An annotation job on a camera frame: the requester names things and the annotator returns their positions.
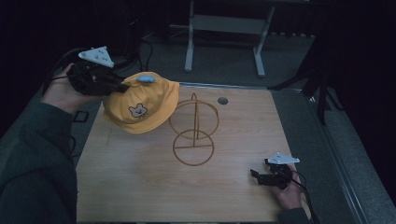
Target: hat stand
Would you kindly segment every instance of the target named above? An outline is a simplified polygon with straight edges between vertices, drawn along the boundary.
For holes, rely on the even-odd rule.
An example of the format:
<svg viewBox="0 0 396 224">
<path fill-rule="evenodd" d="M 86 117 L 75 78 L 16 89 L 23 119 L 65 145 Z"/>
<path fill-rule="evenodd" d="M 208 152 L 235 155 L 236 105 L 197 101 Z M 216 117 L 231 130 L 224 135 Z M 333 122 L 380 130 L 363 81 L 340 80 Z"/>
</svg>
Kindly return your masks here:
<svg viewBox="0 0 396 224">
<path fill-rule="evenodd" d="M 218 110 L 211 104 L 206 103 L 204 101 L 200 101 L 198 100 L 197 96 L 195 93 L 192 94 L 191 99 L 190 100 L 186 100 L 186 101 L 181 101 L 177 104 L 176 110 L 178 110 L 179 108 L 181 108 L 182 106 L 185 105 L 194 105 L 194 127 L 193 129 L 188 129 L 182 132 L 179 132 L 175 126 L 172 124 L 172 120 L 171 118 L 169 118 L 169 124 L 171 126 L 171 128 L 174 130 L 175 133 L 177 133 L 177 137 L 174 140 L 173 143 L 173 152 L 175 154 L 175 157 L 182 163 L 189 165 L 189 166 L 199 166 L 199 165 L 203 165 L 205 163 L 207 163 L 213 156 L 214 152 L 215 152 L 215 144 L 213 142 L 213 139 L 210 137 L 215 131 L 216 129 L 219 127 L 219 112 Z M 200 130 L 200 114 L 199 114 L 199 105 L 207 105 L 209 106 L 216 114 L 216 127 L 214 128 L 214 130 L 211 133 L 206 133 L 202 130 Z M 186 133 L 192 133 L 192 137 L 186 135 Z M 177 147 L 176 146 L 176 142 L 177 139 L 179 137 L 183 137 L 183 138 L 187 138 L 190 139 L 192 141 L 192 146 L 186 146 L 186 147 Z M 210 140 L 210 144 L 208 145 L 199 145 L 197 144 L 197 140 L 201 140 L 201 139 L 205 139 L 208 138 Z M 186 162 L 184 160 L 182 160 L 178 155 L 177 155 L 177 150 L 181 149 L 181 148 L 197 148 L 197 147 L 212 147 L 211 153 L 209 155 L 209 157 L 201 162 L 197 162 L 197 163 L 191 163 L 191 162 Z"/>
</svg>

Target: wooden table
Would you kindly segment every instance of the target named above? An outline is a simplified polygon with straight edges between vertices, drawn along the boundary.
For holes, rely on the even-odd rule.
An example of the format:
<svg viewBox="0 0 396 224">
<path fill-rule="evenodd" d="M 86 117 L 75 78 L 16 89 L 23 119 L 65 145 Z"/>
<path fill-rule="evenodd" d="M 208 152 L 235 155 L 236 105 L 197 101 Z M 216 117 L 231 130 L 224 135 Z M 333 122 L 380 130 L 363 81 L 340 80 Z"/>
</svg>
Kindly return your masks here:
<svg viewBox="0 0 396 224">
<path fill-rule="evenodd" d="M 78 162 L 78 221 L 255 222 L 274 221 L 282 209 L 268 187 L 259 186 L 250 169 L 268 174 L 264 159 L 290 155 L 269 91 L 180 87 L 179 101 L 198 100 L 219 112 L 211 135 L 213 157 L 189 166 L 177 160 L 177 134 L 168 121 L 157 129 L 131 134 L 103 119 L 103 107 Z M 227 105 L 218 103 L 220 97 Z M 177 109 L 175 128 L 191 128 L 194 105 Z M 216 127 L 216 114 L 199 105 L 200 130 Z M 183 137 L 177 144 L 191 142 Z M 210 143 L 208 138 L 196 144 Z M 180 151 L 191 163 L 204 160 L 211 147 Z"/>
</svg>

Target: dark background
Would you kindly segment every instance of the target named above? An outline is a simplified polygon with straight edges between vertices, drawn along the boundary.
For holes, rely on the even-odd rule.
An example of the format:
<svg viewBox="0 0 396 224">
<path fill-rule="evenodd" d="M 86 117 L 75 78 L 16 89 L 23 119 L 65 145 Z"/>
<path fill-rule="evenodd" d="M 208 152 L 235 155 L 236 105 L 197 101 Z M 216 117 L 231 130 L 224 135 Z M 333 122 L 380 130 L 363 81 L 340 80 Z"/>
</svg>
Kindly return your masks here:
<svg viewBox="0 0 396 224">
<path fill-rule="evenodd" d="M 70 49 L 106 43 L 112 55 L 134 58 L 145 25 L 166 38 L 170 23 L 188 24 L 189 1 L 111 3 L 1 1 L 1 136 L 39 90 L 52 66 Z M 316 36 L 300 72 L 325 63 L 330 65 L 330 85 L 336 89 L 342 107 L 395 202 L 392 171 L 396 157 L 396 3 L 390 0 L 335 3 L 331 10 L 326 7 L 324 11 L 323 7 L 306 4 L 285 5 L 276 10 L 270 30 Z M 254 8 L 247 6 L 247 11 L 254 12 Z M 200 9 L 216 10 L 206 8 L 205 3 Z M 244 13 L 234 9 L 229 7 L 224 13 Z M 122 41 L 114 41 L 120 36 Z"/>
</svg>

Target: yellow hat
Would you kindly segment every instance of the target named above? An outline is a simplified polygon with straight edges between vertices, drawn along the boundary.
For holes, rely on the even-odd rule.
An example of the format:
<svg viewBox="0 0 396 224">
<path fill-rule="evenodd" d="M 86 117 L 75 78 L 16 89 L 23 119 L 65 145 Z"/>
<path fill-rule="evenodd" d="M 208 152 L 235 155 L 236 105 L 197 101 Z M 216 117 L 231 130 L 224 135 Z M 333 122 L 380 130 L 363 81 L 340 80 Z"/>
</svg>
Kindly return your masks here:
<svg viewBox="0 0 396 224">
<path fill-rule="evenodd" d="M 137 73 L 124 79 L 125 93 L 113 92 L 104 102 L 105 119 L 128 133 L 149 132 L 175 111 L 179 83 L 153 72 Z"/>
</svg>

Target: hat brim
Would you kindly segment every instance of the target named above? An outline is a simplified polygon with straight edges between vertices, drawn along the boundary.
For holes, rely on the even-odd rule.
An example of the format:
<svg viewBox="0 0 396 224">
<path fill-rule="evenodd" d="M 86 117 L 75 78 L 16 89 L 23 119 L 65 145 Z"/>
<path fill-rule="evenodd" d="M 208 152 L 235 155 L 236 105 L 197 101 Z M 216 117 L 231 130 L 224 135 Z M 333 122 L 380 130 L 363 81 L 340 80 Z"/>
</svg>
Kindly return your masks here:
<svg viewBox="0 0 396 224">
<path fill-rule="evenodd" d="M 128 133 L 146 133 L 149 132 L 161 124 L 163 124 L 176 110 L 178 103 L 178 90 L 179 83 L 174 81 L 168 81 L 169 87 L 163 97 L 162 104 L 160 105 L 160 110 L 149 116 L 147 119 L 143 119 L 134 124 L 126 124 L 121 122 L 116 122 L 104 111 L 104 118 L 117 124 L 123 130 Z"/>
</svg>

